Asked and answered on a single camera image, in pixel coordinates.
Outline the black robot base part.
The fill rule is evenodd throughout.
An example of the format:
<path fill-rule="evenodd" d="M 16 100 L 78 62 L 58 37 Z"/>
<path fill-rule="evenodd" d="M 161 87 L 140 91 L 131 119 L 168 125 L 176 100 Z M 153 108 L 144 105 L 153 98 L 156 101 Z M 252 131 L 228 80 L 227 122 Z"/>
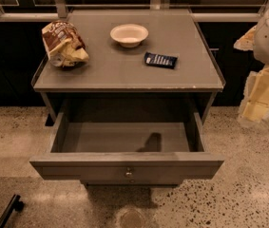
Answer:
<path fill-rule="evenodd" d="M 14 194 L 0 217 L 0 228 L 4 228 L 13 211 L 22 212 L 25 204 L 21 201 L 21 196 Z"/>

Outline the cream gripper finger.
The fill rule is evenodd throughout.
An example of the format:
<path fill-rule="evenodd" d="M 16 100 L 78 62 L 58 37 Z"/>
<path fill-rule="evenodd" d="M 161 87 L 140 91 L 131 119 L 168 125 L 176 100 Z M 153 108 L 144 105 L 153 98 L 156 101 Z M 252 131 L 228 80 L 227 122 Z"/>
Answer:
<path fill-rule="evenodd" d="M 238 122 L 244 127 L 259 124 L 269 118 L 269 65 L 251 71 L 247 77 Z"/>
<path fill-rule="evenodd" d="M 242 51 L 249 51 L 253 49 L 254 46 L 254 35 L 255 35 L 256 27 L 251 27 L 244 35 L 238 39 L 234 48 Z"/>

